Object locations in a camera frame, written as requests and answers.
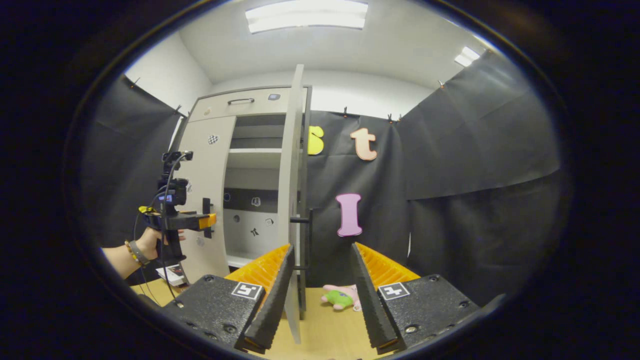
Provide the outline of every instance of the orange ribbed pad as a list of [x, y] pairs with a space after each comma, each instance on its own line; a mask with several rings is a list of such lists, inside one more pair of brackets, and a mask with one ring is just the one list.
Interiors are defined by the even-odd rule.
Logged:
[[280, 265], [282, 265], [287, 250], [289, 250], [289, 244], [273, 249], [231, 274], [228, 274], [225, 276], [225, 279], [261, 285], [265, 291], [262, 303], [260, 304], [260, 307], [262, 307], [262, 304], [267, 299], [267, 295], [269, 295], [269, 291], [271, 291], [273, 283], [276, 281], [276, 276], [278, 276]]
[[360, 251], [376, 291], [378, 286], [420, 279], [417, 274], [383, 254], [358, 242], [356, 242], [356, 246]]

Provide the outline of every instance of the white wall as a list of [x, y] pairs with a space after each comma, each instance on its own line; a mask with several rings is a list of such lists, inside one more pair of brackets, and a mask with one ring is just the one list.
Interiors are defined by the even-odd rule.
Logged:
[[[210, 87], [208, 93], [255, 86], [290, 85], [290, 72], [270, 72], [224, 81]], [[434, 89], [383, 76], [357, 72], [305, 70], [302, 83], [313, 86], [311, 110], [339, 111], [397, 120], [426, 98]]]
[[147, 51], [125, 75], [160, 101], [187, 114], [196, 100], [209, 93], [211, 81], [174, 33]]

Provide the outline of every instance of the stuffed toy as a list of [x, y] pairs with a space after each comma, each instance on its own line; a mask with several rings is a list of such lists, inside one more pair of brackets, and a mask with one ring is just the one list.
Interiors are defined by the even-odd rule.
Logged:
[[353, 311], [361, 311], [360, 299], [358, 298], [358, 289], [355, 285], [351, 286], [335, 286], [324, 285], [322, 289], [329, 291], [320, 299], [322, 302], [330, 302], [336, 310], [343, 310], [345, 307], [353, 305]]

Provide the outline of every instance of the black curtain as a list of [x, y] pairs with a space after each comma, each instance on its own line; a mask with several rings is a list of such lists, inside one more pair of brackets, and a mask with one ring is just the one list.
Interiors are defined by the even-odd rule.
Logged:
[[[101, 247], [131, 240], [138, 207], [157, 189], [166, 152], [180, 117], [174, 109], [122, 76], [104, 94], [86, 133], [81, 160], [83, 223]], [[136, 238], [145, 229], [138, 223]], [[147, 280], [157, 279], [150, 264]], [[134, 274], [127, 280], [141, 282]]]
[[[324, 131], [321, 154], [308, 156], [307, 203], [314, 209], [312, 267], [307, 286], [353, 284], [349, 251], [354, 241], [406, 264], [408, 211], [402, 178], [400, 137], [396, 124], [375, 117], [313, 111], [311, 126]], [[376, 135], [370, 142], [377, 151], [372, 161], [361, 160], [350, 134], [366, 127]], [[358, 193], [358, 222], [363, 232], [340, 237], [340, 204], [335, 197]]]
[[568, 195], [553, 114], [508, 59], [486, 52], [397, 130], [408, 266], [481, 306], [516, 291], [554, 243]]

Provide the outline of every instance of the ceiling light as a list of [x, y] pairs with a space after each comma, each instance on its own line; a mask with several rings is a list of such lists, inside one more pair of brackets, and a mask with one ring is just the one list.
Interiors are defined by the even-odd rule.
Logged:
[[462, 49], [462, 55], [465, 55], [467, 58], [470, 58], [471, 60], [478, 60], [480, 58], [480, 55], [478, 55], [477, 52], [469, 49], [467, 46], [465, 46]]
[[251, 33], [296, 26], [362, 29], [368, 7], [348, 0], [293, 0], [261, 6], [244, 14]]
[[473, 60], [471, 60], [470, 58], [467, 58], [466, 56], [463, 56], [463, 55], [456, 56], [454, 61], [456, 63], [459, 63], [460, 65], [462, 65], [464, 67], [468, 67], [473, 62]]

